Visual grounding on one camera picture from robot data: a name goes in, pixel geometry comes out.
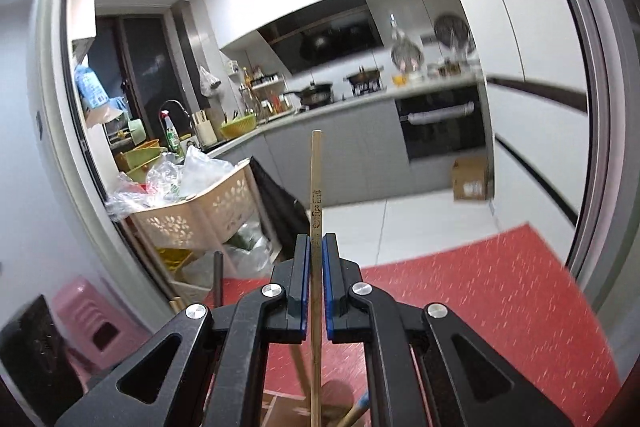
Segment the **kitchen faucet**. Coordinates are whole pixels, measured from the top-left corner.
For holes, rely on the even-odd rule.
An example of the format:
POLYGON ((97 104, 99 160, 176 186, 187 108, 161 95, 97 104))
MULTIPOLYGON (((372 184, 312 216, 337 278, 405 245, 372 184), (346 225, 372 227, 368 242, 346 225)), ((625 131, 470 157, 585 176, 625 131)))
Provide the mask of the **kitchen faucet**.
POLYGON ((175 98, 170 98, 162 104, 158 109, 157 117, 158 121, 162 124, 163 129, 166 129, 163 120, 163 113, 167 112, 172 123, 176 127, 179 136, 183 135, 195 135, 193 126, 193 120, 191 114, 186 110, 183 104, 175 98))

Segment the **blue dotted chopstick in holder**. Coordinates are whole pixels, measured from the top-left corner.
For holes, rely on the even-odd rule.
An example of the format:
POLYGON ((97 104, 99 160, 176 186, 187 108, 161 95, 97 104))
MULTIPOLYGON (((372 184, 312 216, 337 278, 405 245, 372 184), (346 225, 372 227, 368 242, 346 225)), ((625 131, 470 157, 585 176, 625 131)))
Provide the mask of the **blue dotted chopstick in holder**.
POLYGON ((370 409, 369 392, 365 392, 346 415, 338 422, 337 427, 352 427, 370 409))

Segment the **beige utensil holder caddy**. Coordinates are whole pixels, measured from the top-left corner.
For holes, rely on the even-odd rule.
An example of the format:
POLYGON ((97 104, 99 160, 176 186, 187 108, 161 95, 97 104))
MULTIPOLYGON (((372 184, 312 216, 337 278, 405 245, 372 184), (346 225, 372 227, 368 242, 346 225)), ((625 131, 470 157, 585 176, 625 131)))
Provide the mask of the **beige utensil holder caddy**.
MULTIPOLYGON (((338 422, 357 402, 354 389, 346 381, 332 379, 321 387, 322 426, 337 426, 338 422)), ((364 425, 364 415, 355 426, 364 425)), ((260 411, 261 426, 310 426, 310 406, 305 398, 265 391, 260 411)))

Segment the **pink plastic stool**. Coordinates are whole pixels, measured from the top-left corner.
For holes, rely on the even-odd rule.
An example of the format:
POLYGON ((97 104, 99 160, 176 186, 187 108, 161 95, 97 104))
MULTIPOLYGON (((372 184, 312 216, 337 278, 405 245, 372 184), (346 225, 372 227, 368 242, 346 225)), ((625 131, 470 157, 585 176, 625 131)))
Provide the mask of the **pink plastic stool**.
POLYGON ((150 338, 85 277, 63 286, 53 297, 53 309, 70 341, 98 371, 128 358, 150 338))

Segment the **beige perforated storage trolley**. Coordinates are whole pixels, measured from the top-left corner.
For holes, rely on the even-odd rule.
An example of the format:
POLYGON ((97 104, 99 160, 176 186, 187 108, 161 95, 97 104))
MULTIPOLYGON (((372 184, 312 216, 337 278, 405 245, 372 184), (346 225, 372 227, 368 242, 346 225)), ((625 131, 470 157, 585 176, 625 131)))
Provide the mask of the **beige perforated storage trolley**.
POLYGON ((129 218, 180 306, 204 300, 221 277, 263 277, 282 251, 248 159, 198 193, 138 206, 129 218))

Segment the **cardboard box on floor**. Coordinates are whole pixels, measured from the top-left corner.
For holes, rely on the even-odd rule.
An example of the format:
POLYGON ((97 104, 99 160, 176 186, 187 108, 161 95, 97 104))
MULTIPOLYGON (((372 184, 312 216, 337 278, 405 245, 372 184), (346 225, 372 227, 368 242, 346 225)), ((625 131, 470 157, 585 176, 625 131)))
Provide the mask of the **cardboard box on floor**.
POLYGON ((451 168, 454 200, 488 199, 488 164, 483 156, 460 157, 451 168))

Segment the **green dish soap bottle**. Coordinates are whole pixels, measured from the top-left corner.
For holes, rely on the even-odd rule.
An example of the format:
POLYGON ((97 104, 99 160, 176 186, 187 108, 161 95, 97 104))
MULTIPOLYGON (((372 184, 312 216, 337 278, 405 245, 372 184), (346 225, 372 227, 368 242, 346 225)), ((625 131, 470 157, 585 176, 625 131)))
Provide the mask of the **green dish soap bottle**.
POLYGON ((162 109, 160 111, 160 119, 164 123, 165 136, 169 150, 177 157, 182 157, 183 150, 180 145, 180 136, 178 135, 177 128, 172 122, 167 109, 162 109))

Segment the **yellow-green bowl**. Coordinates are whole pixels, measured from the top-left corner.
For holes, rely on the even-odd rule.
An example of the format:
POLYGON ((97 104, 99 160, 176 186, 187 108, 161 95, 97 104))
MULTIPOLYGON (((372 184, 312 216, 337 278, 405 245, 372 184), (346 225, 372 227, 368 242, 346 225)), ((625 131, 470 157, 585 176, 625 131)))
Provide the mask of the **yellow-green bowl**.
POLYGON ((234 140, 240 136, 252 132, 257 127, 255 114, 233 118, 220 126, 220 132, 224 139, 234 140))

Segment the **black built-in oven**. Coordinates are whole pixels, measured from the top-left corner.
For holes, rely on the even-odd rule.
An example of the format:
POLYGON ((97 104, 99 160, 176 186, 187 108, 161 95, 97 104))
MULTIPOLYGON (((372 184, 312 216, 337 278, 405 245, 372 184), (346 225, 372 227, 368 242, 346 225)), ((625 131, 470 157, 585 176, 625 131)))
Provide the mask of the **black built-in oven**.
POLYGON ((410 161, 486 146, 476 86, 398 98, 395 105, 410 161))

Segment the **black wok on stove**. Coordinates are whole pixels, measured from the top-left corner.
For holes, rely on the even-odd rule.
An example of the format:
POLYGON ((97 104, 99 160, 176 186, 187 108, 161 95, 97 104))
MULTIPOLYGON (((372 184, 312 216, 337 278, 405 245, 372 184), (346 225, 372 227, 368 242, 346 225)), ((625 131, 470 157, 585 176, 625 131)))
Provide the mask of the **black wok on stove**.
POLYGON ((330 82, 315 83, 311 81, 302 90, 288 90, 284 95, 295 95, 301 106, 314 109, 331 104, 334 101, 333 84, 330 82))

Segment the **black range hood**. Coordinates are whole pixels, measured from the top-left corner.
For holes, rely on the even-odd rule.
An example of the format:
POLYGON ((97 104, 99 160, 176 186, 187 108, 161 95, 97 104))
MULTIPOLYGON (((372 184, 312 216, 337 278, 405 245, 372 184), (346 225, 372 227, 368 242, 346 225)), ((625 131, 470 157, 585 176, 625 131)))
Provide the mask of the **black range hood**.
POLYGON ((322 0, 258 32, 293 75, 383 46, 366 0, 322 0))

